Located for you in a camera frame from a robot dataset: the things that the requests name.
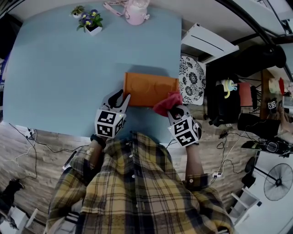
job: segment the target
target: plug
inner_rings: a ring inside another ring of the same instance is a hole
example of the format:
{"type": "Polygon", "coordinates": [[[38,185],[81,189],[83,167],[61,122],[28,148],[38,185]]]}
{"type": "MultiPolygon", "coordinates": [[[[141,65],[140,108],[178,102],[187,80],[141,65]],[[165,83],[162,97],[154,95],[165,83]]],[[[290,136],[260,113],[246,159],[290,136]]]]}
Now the plug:
{"type": "Polygon", "coordinates": [[[228,133],[224,131],[220,136],[219,139],[223,139],[224,137],[228,136],[228,133]]]}

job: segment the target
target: potted plant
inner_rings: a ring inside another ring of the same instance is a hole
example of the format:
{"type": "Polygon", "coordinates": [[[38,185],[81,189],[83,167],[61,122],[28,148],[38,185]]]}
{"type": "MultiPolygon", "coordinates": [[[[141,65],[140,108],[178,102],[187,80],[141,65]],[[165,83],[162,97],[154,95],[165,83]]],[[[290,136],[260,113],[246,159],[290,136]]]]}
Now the potted plant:
{"type": "Polygon", "coordinates": [[[77,7],[75,7],[72,12],[70,13],[71,15],[73,15],[74,18],[76,19],[80,19],[81,14],[84,12],[84,7],[81,5],[78,5],[77,7]]]}
{"type": "Polygon", "coordinates": [[[83,28],[84,32],[88,31],[89,34],[94,36],[102,30],[102,20],[103,19],[101,18],[101,15],[98,13],[97,10],[83,12],[81,14],[81,19],[79,20],[79,26],[77,27],[77,30],[83,28]]]}

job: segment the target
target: purple flower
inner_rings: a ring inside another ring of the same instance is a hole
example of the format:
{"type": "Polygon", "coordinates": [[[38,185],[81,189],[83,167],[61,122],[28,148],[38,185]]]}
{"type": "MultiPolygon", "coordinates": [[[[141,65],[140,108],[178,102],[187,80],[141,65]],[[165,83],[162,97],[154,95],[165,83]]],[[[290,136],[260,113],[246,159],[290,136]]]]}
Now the purple flower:
{"type": "Polygon", "coordinates": [[[83,19],[82,23],[86,26],[91,26],[92,25],[92,20],[91,19],[83,19]]]}
{"type": "Polygon", "coordinates": [[[89,17],[89,14],[88,14],[87,12],[83,12],[83,13],[81,14],[81,17],[82,17],[83,19],[85,19],[85,18],[89,17]]]}
{"type": "Polygon", "coordinates": [[[90,13],[91,13],[92,16],[96,16],[96,14],[98,13],[98,11],[94,9],[94,10],[91,10],[90,13]]]}

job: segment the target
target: plaid shirt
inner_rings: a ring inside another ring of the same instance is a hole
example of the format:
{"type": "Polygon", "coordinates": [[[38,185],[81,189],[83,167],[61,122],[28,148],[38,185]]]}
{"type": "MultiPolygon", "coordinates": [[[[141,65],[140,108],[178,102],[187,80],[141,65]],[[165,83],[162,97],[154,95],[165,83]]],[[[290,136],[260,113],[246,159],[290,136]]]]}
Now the plaid shirt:
{"type": "Polygon", "coordinates": [[[181,181],[166,148],[141,133],[108,140],[100,169],[83,147],[64,171],[49,207],[47,228],[83,199],[76,233],[234,233],[208,175],[181,181]]]}

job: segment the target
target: table top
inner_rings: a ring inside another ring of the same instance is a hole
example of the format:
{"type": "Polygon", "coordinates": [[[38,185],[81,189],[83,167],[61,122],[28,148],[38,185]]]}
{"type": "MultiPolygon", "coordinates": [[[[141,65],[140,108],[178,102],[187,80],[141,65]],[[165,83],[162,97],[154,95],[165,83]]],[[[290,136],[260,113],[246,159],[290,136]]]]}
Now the table top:
{"type": "MultiPolygon", "coordinates": [[[[149,7],[150,19],[132,26],[102,3],[90,3],[86,10],[97,9],[103,18],[103,30],[91,36],[76,31],[78,20],[69,16],[75,6],[55,8],[23,23],[8,61],[6,122],[88,137],[102,99],[123,88],[125,72],[178,78],[179,16],[149,7]]],[[[140,131],[170,141],[168,118],[146,108],[129,107],[126,114],[124,133],[140,131]]]]}

